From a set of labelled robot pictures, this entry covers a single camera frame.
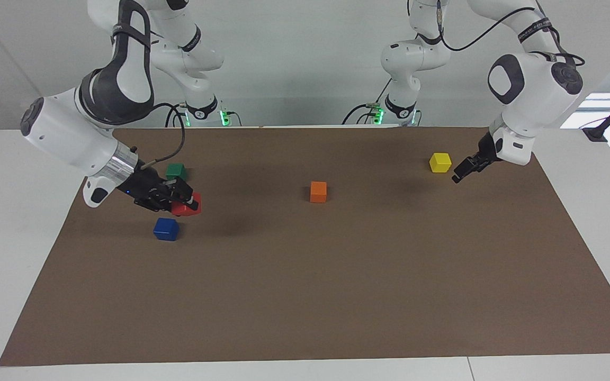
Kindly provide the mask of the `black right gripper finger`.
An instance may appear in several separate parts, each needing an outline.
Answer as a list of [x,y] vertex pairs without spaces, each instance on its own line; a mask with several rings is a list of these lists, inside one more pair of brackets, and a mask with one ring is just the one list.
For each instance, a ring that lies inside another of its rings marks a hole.
[[164,184],[172,197],[193,197],[193,188],[181,178],[166,180]]
[[193,193],[187,203],[171,202],[171,213],[201,213],[201,193]]

